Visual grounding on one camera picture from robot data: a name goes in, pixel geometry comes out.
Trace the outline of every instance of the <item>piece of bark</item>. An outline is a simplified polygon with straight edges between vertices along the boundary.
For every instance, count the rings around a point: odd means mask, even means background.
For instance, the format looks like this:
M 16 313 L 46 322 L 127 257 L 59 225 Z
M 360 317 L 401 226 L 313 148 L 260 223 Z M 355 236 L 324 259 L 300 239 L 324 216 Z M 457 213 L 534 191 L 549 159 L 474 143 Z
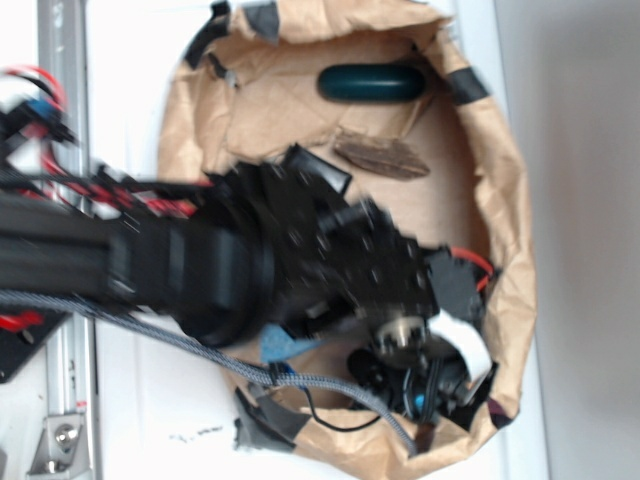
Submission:
M 424 177 L 430 172 L 411 146 L 400 140 L 341 132 L 333 149 L 361 168 L 398 180 Z

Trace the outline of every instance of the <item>screw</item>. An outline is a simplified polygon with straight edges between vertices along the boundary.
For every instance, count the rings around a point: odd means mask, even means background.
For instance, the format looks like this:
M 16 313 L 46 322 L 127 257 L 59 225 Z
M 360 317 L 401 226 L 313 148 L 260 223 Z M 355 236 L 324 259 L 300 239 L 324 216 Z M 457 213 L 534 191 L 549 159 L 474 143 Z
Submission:
M 49 460 L 44 464 L 44 473 L 58 473 L 60 471 L 60 462 Z
M 369 271 L 369 279 L 374 285 L 380 285 L 382 283 L 382 272 L 378 267 L 373 267 Z
M 58 427 L 55 433 L 56 443 L 62 449 L 68 449 L 78 439 L 78 429 L 73 428 L 71 425 L 61 425 Z
M 409 258 L 414 260 L 417 253 L 418 251 L 416 249 L 416 246 L 411 242 L 407 243 L 407 255 L 409 256 Z
M 287 237 L 289 238 L 289 242 L 297 248 L 302 246 L 302 235 L 295 228 L 291 228 L 287 231 Z
M 427 279 L 422 272 L 416 272 L 413 281 L 420 290 L 425 290 L 427 288 Z
M 123 297 L 129 297 L 136 293 L 135 289 L 127 285 L 122 280 L 118 280 L 117 278 L 111 278 L 109 280 L 110 286 L 118 295 L 122 295 Z
M 271 176 L 276 180 L 284 180 L 287 178 L 287 172 L 280 165 L 271 165 Z
M 316 236 L 316 240 L 318 241 L 318 245 L 320 245 L 320 248 L 322 250 L 324 250 L 325 252 L 329 252 L 331 250 L 331 243 L 329 242 L 329 239 L 326 237 L 326 235 L 318 234 Z
M 31 332 L 29 332 L 29 330 L 22 330 L 21 332 L 18 332 L 17 335 L 18 338 L 27 345 L 33 345 L 35 343 L 35 339 L 33 338 L 33 335 L 31 335 Z
M 372 252 L 373 251 L 373 240 L 369 236 L 362 237 L 362 246 L 365 251 Z
M 296 178 L 298 179 L 298 183 L 303 187 L 308 187 L 309 185 L 311 185 L 311 178 L 306 172 L 298 172 Z
M 133 218 L 128 213 L 125 213 L 124 215 L 122 215 L 122 223 L 129 230 L 132 230 L 136 233 L 140 233 L 140 222 L 135 218 Z

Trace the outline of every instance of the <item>metal bracket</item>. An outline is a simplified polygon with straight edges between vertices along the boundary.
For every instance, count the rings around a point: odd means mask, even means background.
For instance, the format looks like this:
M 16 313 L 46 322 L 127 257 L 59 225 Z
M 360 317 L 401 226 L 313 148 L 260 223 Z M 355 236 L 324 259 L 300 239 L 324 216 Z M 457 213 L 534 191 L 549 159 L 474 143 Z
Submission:
M 0 329 L 0 385 L 10 382 L 65 320 L 66 315 L 47 313 L 42 325 L 18 333 Z
M 84 415 L 60 415 L 44 421 L 28 480 L 71 480 L 91 468 Z
M 86 1 L 38 1 L 39 63 L 64 85 L 68 97 L 66 123 L 79 142 L 77 148 L 61 149 L 58 159 L 78 175 L 86 175 L 90 167 Z M 88 210 L 86 204 L 81 203 L 80 207 Z M 93 321 L 79 315 L 65 322 L 47 343 L 51 416 L 45 420 L 45 431 L 27 478 L 70 479 L 83 472 L 83 478 L 101 478 L 95 357 Z M 71 457 L 59 452 L 55 440 L 56 430 L 64 424 L 78 432 Z M 56 461 L 57 466 L 46 463 Z

